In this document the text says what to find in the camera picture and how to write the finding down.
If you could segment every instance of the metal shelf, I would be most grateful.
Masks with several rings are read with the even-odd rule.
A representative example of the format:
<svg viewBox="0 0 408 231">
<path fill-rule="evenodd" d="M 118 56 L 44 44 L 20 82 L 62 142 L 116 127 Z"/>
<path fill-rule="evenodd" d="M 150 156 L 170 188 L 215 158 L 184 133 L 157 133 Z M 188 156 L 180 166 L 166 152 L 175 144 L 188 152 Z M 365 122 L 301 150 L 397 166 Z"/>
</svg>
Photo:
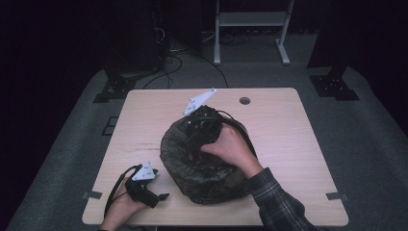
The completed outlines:
<svg viewBox="0 0 408 231">
<path fill-rule="evenodd" d="M 285 16 L 285 12 L 220 13 L 219 26 L 283 26 Z"/>
<path fill-rule="evenodd" d="M 220 46 L 219 46 L 219 28 L 237 27 L 237 26 L 281 26 L 282 33 L 276 42 L 279 54 L 284 65 L 291 62 L 283 45 L 291 20 L 294 0 L 289 0 L 288 10 L 285 12 L 259 12 L 259 13 L 221 13 L 219 11 L 219 0 L 217 0 L 216 13 L 216 43 L 214 44 L 214 64 L 221 64 Z"/>
</svg>

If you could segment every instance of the black cable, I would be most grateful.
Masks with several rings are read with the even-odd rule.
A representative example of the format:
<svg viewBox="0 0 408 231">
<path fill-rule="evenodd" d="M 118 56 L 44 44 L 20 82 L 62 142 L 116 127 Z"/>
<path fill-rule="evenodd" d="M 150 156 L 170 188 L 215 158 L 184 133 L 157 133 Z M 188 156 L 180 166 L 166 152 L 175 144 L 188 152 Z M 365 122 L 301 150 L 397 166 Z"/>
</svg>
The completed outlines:
<svg viewBox="0 0 408 231">
<path fill-rule="evenodd" d="M 145 84 L 145 85 L 143 86 L 143 88 L 142 88 L 143 90 L 145 90 L 146 87 L 147 87 L 149 84 L 151 84 L 153 81 L 155 81 L 155 80 L 157 80 L 157 79 L 159 79 L 159 78 L 162 78 L 162 77 L 164 77 L 164 76 L 167 76 L 167 78 L 168 78 L 167 88 L 169 89 L 169 87 L 171 86 L 171 84 L 172 84 L 172 82 L 173 82 L 173 80 L 169 77 L 169 75 L 172 74 L 172 73 L 174 73 L 174 72 L 176 72 L 177 70 L 179 70 L 179 69 L 181 68 L 181 66 L 183 65 L 183 61 L 182 61 L 180 58 L 175 57 L 175 56 L 171 56 L 171 55 L 170 55 L 169 57 L 178 60 L 178 61 L 180 62 L 179 66 L 178 66 L 177 68 L 175 68 L 174 70 L 170 71 L 170 72 L 167 72 L 167 71 L 165 71 L 164 69 L 162 69 L 162 71 L 163 71 L 165 74 L 159 75 L 159 76 L 153 78 L 152 80 L 150 80 L 149 82 L 147 82 L 147 84 Z"/>
<path fill-rule="evenodd" d="M 222 120 L 222 122 L 223 122 L 223 123 L 226 123 L 226 124 L 228 124 L 228 125 L 231 125 L 231 126 L 234 127 L 235 129 L 237 129 L 237 130 L 241 133 L 241 135 L 242 135 L 243 139 L 245 140 L 246 144 L 248 145 L 249 150 L 252 152 L 252 154 L 253 154 L 255 157 L 257 157 L 256 151 L 255 151 L 255 147 L 254 147 L 254 145 L 252 144 L 251 139 L 249 138 L 249 136 L 248 136 L 248 134 L 246 133 L 246 131 L 240 126 L 240 124 L 239 124 L 237 121 L 235 121 L 235 120 L 234 120 L 234 121 L 231 121 L 231 120 L 229 120 L 229 119 L 227 119 L 227 118 L 224 118 L 224 119 Z"/>
<path fill-rule="evenodd" d="M 205 61 L 207 61 L 209 64 L 211 64 L 216 70 L 218 70 L 219 71 L 219 73 L 222 75 L 222 78 L 224 79 L 224 83 L 225 83 L 225 86 L 226 86 L 226 88 L 228 88 L 229 89 L 229 86 L 228 86 L 228 82 L 227 82 L 227 78 L 225 78 L 225 75 L 224 75 L 224 73 L 218 68 L 218 66 L 216 66 L 215 64 L 213 64 L 213 62 L 211 62 L 211 61 L 209 61 L 209 60 L 207 60 L 205 57 L 203 57 L 203 56 L 201 56 L 201 55 L 198 55 L 198 54 L 194 54 L 194 53 L 188 53 L 188 54 L 177 54 L 177 55 L 193 55 L 193 56 L 197 56 L 197 57 L 199 57 L 199 58 L 201 58 L 201 59 L 203 59 L 203 60 L 205 60 Z"/>
<path fill-rule="evenodd" d="M 239 46 L 239 45 L 242 45 L 250 41 L 251 41 L 251 36 L 249 35 L 243 35 L 243 36 L 225 35 L 221 38 L 221 41 L 219 43 L 225 46 Z"/>
<path fill-rule="evenodd" d="M 212 38 L 212 39 L 208 39 L 208 40 L 204 41 L 202 43 L 202 45 L 203 46 L 210 46 L 210 45 L 214 45 L 215 43 L 216 43 L 216 40 Z"/>
<path fill-rule="evenodd" d="M 109 208 L 112 205 L 112 202 L 114 201 L 114 195 L 117 191 L 117 189 L 119 188 L 120 184 L 122 183 L 123 179 L 125 178 L 126 174 L 132 170 L 132 169 L 136 169 L 136 166 L 133 167 L 129 167 L 127 170 L 125 170 L 125 172 L 123 172 L 119 179 L 117 179 L 116 184 L 114 185 L 114 187 L 112 188 L 111 194 L 109 194 L 108 200 L 106 201 L 106 206 L 105 206 L 105 213 L 104 213 L 104 217 L 106 216 L 106 214 L 108 213 Z"/>
<path fill-rule="evenodd" d="M 203 116 L 203 117 L 198 117 L 198 118 L 192 119 L 192 120 L 190 120 L 190 122 L 196 122 L 196 121 L 204 120 L 204 119 L 219 120 L 219 118 L 217 118 L 217 117 Z"/>
<path fill-rule="evenodd" d="M 218 110 L 217 112 L 218 112 L 218 113 L 224 113 L 224 114 L 230 116 L 230 118 L 231 118 L 232 120 L 234 120 L 234 122 L 236 122 L 236 120 L 235 120 L 231 115 L 229 115 L 227 112 L 224 112 L 224 111 L 221 111 L 221 110 Z"/>
<path fill-rule="evenodd" d="M 121 196 L 125 195 L 125 194 L 128 193 L 128 192 L 129 192 L 129 191 L 126 191 L 126 192 L 120 194 L 119 196 L 115 197 L 115 198 L 112 200 L 112 202 L 114 202 L 116 199 L 120 198 Z"/>
</svg>

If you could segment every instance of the plaid shirt sleeve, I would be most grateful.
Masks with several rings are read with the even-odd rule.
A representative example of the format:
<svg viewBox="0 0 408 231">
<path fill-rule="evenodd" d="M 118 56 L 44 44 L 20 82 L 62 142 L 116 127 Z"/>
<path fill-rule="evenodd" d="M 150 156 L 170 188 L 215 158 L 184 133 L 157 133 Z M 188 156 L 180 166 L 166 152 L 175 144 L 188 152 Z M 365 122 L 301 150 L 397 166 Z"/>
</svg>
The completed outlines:
<svg viewBox="0 0 408 231">
<path fill-rule="evenodd" d="M 303 204 L 282 189 L 268 167 L 249 178 L 246 185 L 267 230 L 318 230 L 304 217 Z"/>
</svg>

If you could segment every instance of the wooden tabletop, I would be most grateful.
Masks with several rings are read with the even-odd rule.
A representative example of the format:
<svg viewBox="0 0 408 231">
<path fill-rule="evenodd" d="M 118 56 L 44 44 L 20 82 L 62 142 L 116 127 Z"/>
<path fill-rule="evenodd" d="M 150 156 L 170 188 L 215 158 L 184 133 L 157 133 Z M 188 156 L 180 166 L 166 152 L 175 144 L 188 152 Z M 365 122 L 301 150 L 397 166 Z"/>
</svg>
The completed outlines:
<svg viewBox="0 0 408 231">
<path fill-rule="evenodd" d="M 155 194 L 170 193 L 154 209 L 147 208 L 129 223 L 136 225 L 262 225 L 251 195 L 215 205 L 198 205 L 182 195 L 160 160 L 162 137 L 181 118 L 191 97 L 208 91 L 132 90 L 115 127 L 93 191 L 83 214 L 86 224 L 100 224 L 109 193 L 127 168 L 150 161 L 159 175 L 148 185 Z M 240 102 L 250 99 L 248 105 Z M 318 141 L 294 89 L 219 89 L 205 103 L 241 122 L 258 159 L 270 167 L 283 189 L 303 203 L 306 218 L 317 226 L 343 226 L 348 216 L 340 199 L 328 200 L 337 189 Z"/>
</svg>

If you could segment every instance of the right hand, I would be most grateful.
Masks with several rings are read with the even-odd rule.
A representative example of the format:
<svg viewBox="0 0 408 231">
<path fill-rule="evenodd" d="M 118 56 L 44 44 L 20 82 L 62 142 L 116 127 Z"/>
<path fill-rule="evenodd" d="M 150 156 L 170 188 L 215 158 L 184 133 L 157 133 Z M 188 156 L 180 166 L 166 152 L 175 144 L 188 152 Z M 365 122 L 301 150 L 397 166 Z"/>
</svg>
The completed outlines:
<svg viewBox="0 0 408 231">
<path fill-rule="evenodd" d="M 264 169 L 240 132 L 227 124 L 222 124 L 218 140 L 202 145 L 201 151 L 216 155 L 224 162 L 239 167 L 248 178 Z"/>
</svg>

